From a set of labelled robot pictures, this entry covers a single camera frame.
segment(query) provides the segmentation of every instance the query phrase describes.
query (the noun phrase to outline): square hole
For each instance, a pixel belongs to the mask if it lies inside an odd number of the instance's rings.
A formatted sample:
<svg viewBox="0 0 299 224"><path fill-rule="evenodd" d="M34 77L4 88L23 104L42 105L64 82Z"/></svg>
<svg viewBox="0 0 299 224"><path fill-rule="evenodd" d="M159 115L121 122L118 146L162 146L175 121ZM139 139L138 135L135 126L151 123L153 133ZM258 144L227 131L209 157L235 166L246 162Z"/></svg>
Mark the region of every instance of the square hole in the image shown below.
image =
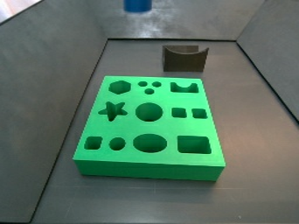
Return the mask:
<svg viewBox="0 0 299 224"><path fill-rule="evenodd" d="M103 141L103 137L102 136L90 136L87 138L86 144L84 144L84 149L86 150L98 150L100 148L102 145L102 141Z"/></svg>
<svg viewBox="0 0 299 224"><path fill-rule="evenodd" d="M206 136L178 136L181 153L211 154L211 143Z"/></svg>
<svg viewBox="0 0 299 224"><path fill-rule="evenodd" d="M173 117L186 118L187 117L186 108L173 108Z"/></svg>
<svg viewBox="0 0 299 224"><path fill-rule="evenodd" d="M193 112L193 117L194 118L201 118L201 119L206 119L207 118L206 109L203 109L203 108L194 108L191 110L191 112Z"/></svg>

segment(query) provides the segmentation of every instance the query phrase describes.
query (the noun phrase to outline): large circle hole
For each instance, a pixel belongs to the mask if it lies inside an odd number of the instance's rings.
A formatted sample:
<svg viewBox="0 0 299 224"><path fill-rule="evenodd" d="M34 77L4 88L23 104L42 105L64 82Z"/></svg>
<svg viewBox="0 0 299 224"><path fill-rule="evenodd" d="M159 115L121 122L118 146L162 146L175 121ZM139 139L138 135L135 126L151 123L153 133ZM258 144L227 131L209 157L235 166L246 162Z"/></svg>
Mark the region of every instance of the large circle hole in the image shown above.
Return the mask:
<svg viewBox="0 0 299 224"><path fill-rule="evenodd" d="M162 86L162 82L161 81L155 81L153 85L154 85L154 87L159 88Z"/></svg>
<svg viewBox="0 0 299 224"><path fill-rule="evenodd" d="M110 148L114 151L121 151L125 149L127 145L127 141L125 140L125 138L122 137L115 137L111 141L110 141Z"/></svg>
<svg viewBox="0 0 299 224"><path fill-rule="evenodd" d="M139 81L138 85L139 85L139 87L146 87L147 86L147 82L146 81Z"/></svg>
<svg viewBox="0 0 299 224"><path fill-rule="evenodd" d="M154 122L163 116L163 109L155 103L145 103L135 110L137 117L145 122Z"/></svg>
<svg viewBox="0 0 299 224"><path fill-rule="evenodd" d="M154 91L151 88L149 88L145 92L146 92L149 95L151 95L155 91Z"/></svg>
<svg viewBox="0 0 299 224"><path fill-rule="evenodd" d="M134 146L139 151L154 153L166 148L167 141L162 136L155 134L145 134L135 138Z"/></svg>

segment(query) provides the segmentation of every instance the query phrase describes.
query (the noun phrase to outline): hexagon hole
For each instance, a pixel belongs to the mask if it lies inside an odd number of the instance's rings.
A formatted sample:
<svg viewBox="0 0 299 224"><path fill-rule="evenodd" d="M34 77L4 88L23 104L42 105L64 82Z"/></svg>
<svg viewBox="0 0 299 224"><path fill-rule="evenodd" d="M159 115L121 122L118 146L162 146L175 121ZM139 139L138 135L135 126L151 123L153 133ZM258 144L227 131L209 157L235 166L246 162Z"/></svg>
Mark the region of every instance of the hexagon hole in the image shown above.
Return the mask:
<svg viewBox="0 0 299 224"><path fill-rule="evenodd" d="M130 90L131 90L131 83L129 83L125 80L115 81L110 84L109 91L115 93L117 95L122 95Z"/></svg>

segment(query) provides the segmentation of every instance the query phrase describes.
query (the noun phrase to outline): shape sorter board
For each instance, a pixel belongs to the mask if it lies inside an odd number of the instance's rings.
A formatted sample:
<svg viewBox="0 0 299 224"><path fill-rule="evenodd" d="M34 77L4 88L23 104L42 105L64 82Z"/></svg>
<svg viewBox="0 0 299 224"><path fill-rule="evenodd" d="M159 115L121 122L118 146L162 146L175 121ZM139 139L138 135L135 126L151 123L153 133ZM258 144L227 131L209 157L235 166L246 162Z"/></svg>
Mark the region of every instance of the shape sorter board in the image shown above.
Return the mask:
<svg viewBox="0 0 299 224"><path fill-rule="evenodd" d="M226 161L202 80L107 76L74 160L83 175L215 181Z"/></svg>

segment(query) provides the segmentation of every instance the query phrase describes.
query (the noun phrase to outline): star-shaped hole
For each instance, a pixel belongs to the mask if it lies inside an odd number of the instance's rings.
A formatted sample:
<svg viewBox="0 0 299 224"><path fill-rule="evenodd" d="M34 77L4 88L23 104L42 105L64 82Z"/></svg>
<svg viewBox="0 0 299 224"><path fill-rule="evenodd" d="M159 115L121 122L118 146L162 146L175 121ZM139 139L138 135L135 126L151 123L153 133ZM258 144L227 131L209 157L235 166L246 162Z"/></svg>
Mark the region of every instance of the star-shaped hole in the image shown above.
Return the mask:
<svg viewBox="0 0 299 224"><path fill-rule="evenodd" d="M113 122L118 116L126 116L127 112L123 110L126 103L121 102L115 104L114 102L107 102L107 108L100 110L98 113L100 115L107 115L107 119Z"/></svg>

